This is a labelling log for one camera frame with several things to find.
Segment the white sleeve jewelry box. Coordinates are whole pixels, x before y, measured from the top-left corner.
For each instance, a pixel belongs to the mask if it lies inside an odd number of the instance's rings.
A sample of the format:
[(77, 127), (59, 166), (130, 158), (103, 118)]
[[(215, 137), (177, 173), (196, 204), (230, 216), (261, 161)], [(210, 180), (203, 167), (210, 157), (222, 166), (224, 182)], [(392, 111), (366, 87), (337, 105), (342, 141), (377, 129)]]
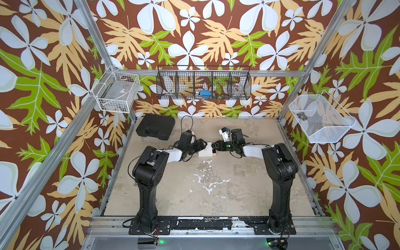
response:
[(207, 142), (206, 148), (198, 152), (199, 157), (212, 157), (213, 156), (213, 148), (212, 143)]

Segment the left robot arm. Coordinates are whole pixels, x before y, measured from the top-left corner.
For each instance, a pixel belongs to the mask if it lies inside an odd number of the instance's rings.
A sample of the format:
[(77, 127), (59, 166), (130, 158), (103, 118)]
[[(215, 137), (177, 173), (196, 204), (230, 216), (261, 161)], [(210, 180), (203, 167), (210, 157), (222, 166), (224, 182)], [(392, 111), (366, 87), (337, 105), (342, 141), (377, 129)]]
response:
[(133, 168), (130, 177), (139, 188), (140, 208), (131, 219), (130, 235), (155, 236), (168, 234), (166, 227), (169, 221), (158, 219), (156, 207), (156, 189), (164, 175), (166, 166), (171, 162), (184, 161), (207, 147), (207, 142), (197, 139), (191, 130), (181, 133), (180, 140), (167, 149), (147, 146)]

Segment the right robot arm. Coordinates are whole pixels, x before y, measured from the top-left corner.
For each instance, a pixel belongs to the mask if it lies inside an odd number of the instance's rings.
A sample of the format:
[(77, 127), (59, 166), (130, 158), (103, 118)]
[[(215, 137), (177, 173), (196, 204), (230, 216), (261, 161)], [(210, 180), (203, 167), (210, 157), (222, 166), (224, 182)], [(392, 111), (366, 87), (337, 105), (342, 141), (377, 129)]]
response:
[(272, 234), (296, 234), (290, 210), (290, 194), (299, 168), (286, 145), (247, 143), (241, 129), (223, 127), (219, 133), (223, 139), (211, 145), (216, 151), (235, 152), (240, 157), (264, 160), (267, 174), (273, 183), (273, 200), (264, 227)]

